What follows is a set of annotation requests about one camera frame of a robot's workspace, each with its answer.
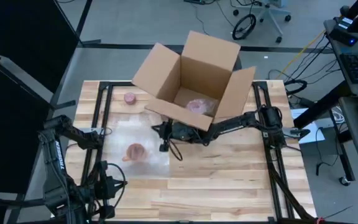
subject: wooden plank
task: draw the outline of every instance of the wooden plank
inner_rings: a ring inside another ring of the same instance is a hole
[[[98,81],[84,82],[75,126],[90,127],[98,86]],[[268,87],[273,105],[283,113],[284,126],[292,127],[293,120],[283,82],[268,81]],[[136,95],[136,104],[127,105],[123,102],[127,92]],[[160,124],[165,118],[144,109],[152,98],[134,86],[114,87],[107,124],[113,133],[106,136],[103,159],[121,159],[115,151],[123,147],[124,142],[129,144],[142,141],[142,138],[152,141],[155,147],[153,150],[161,155],[158,152],[161,142],[150,126]],[[99,126],[104,113],[106,92],[102,99]],[[255,109],[254,92],[251,90],[244,112]],[[287,140],[287,143],[299,148],[294,139]],[[116,217],[111,220],[266,221],[268,216],[274,216],[260,131],[245,128],[224,134],[208,147],[183,142],[177,146],[184,160],[180,162],[171,153],[165,154],[170,161],[167,168],[169,176],[128,178],[129,184],[117,206]],[[78,146],[70,147],[66,154],[67,171],[77,184],[80,183],[85,154],[86,151]],[[282,154],[291,191],[311,215],[316,215],[300,152],[284,148]],[[111,199],[110,204],[116,200],[117,197]],[[283,214],[286,214],[284,200],[281,200],[281,204]]]

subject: box flap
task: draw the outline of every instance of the box flap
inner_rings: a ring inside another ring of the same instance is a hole
[[[209,129],[213,120],[209,116],[193,113],[186,108],[159,99],[150,100],[145,108],[204,131]]]
[[[246,103],[248,92],[254,80],[255,67],[233,72],[224,91],[215,118],[239,116]]]
[[[180,56],[177,53],[156,43],[136,72],[132,83],[147,93],[157,96],[179,59]]]
[[[240,45],[190,31],[182,56],[233,71]]]

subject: floor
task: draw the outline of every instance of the floor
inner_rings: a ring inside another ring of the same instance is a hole
[[[353,2],[352,0],[287,0],[285,9],[291,11],[292,20],[286,23],[284,15],[276,16],[284,31],[281,44],[275,43],[277,33],[268,19],[263,24],[258,23],[246,40],[240,40],[237,43],[246,46],[302,48],[323,30],[325,19],[337,16],[342,5],[351,5]],[[61,4],[73,27],[77,27],[85,3],[86,0],[76,0]],[[220,0],[219,5],[232,24],[239,20],[232,15],[233,8],[228,0]],[[230,34],[232,27],[221,14],[217,3],[195,7],[180,0],[94,0],[81,39],[101,39],[105,44],[154,44],[156,42],[184,44],[189,30],[203,32],[201,22],[195,17],[197,10],[198,17],[203,21],[207,33],[233,41]],[[247,11],[241,9],[239,16],[246,14]],[[323,40],[319,46],[323,46],[325,42]],[[130,80],[148,52],[149,50],[77,49],[67,70],[67,79],[59,102],[77,100],[83,80]],[[271,69],[282,70],[295,55],[296,53],[285,52],[241,52],[239,56],[244,68],[257,66],[255,79],[266,79]],[[334,60],[333,54],[320,55],[301,77],[318,71],[332,60]],[[6,60],[4,64],[11,70],[17,69],[9,60]],[[299,62],[295,62],[286,73],[294,71],[298,64]],[[20,73],[19,76],[33,83],[28,76],[18,71],[16,73]],[[323,74],[325,74],[324,71],[307,80],[315,81]],[[272,72],[271,78],[277,75],[278,72]],[[342,80],[341,73],[334,72],[320,82],[309,85],[298,96],[318,100]],[[36,84],[33,86],[40,94],[50,98],[50,93]],[[66,114],[73,118],[75,109],[75,106],[66,108],[58,111],[57,115]],[[324,130],[324,135],[326,140],[319,143],[319,148],[323,154],[323,160],[331,162],[336,157],[332,129]],[[333,167],[322,167],[320,175],[316,176],[315,165],[318,162],[316,144],[303,144],[301,150],[317,214],[326,217],[352,205],[350,209],[328,220],[358,223],[358,156],[352,142],[346,144],[346,150],[356,181],[348,187],[342,186],[337,180],[344,175],[340,161],[337,161]],[[44,167],[39,162],[34,171],[27,199],[42,196],[44,180]],[[19,221],[44,220],[49,215],[45,207],[27,208],[22,209]]]

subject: butcher block tabletop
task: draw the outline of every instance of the butcher block tabletop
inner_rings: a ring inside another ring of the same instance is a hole
[[[75,127],[91,127],[100,82],[83,83],[73,122]],[[283,82],[267,80],[267,83],[273,106],[282,111],[284,127],[293,127]],[[136,96],[134,105],[127,105],[124,101],[124,95],[128,92]],[[113,88],[107,123],[109,130],[106,131],[108,135],[104,141],[102,161],[122,159],[112,153],[119,147],[119,143],[122,145],[130,141],[127,143],[132,144],[136,138],[159,140],[158,134],[153,133],[150,126],[160,124],[162,118],[159,114],[144,109],[152,98],[153,96],[136,86]],[[105,101],[106,91],[99,111],[98,127],[101,126]],[[254,91],[251,88],[243,112],[255,109]],[[130,127],[126,129],[125,126],[117,125],[121,121],[136,122],[141,128],[136,128],[137,133],[132,133]],[[299,148],[295,139],[287,139],[287,143]],[[179,142],[177,146],[183,155],[183,161],[176,160],[171,152],[166,152],[169,165],[163,171],[167,175],[127,177],[128,184],[116,208],[116,217],[110,220],[267,221],[267,217],[275,216],[260,131],[244,128],[223,134],[207,147],[183,142]],[[159,152],[157,146],[154,153],[164,152]],[[70,147],[66,153],[68,174],[77,185],[81,182],[85,154],[86,151],[78,146]],[[283,148],[282,155],[290,190],[306,211],[316,216],[301,152]],[[109,167],[108,175],[113,169]],[[281,190],[279,192],[283,216],[287,217],[285,201]],[[110,204],[114,205],[119,193],[110,200]]]

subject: chair wheel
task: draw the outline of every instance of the chair wheel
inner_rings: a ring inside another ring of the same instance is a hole
[[[291,20],[291,15],[286,15],[284,21],[289,22],[290,20]]]
[[[351,183],[346,179],[346,177],[339,178],[339,183],[341,183],[343,186],[349,186]]]

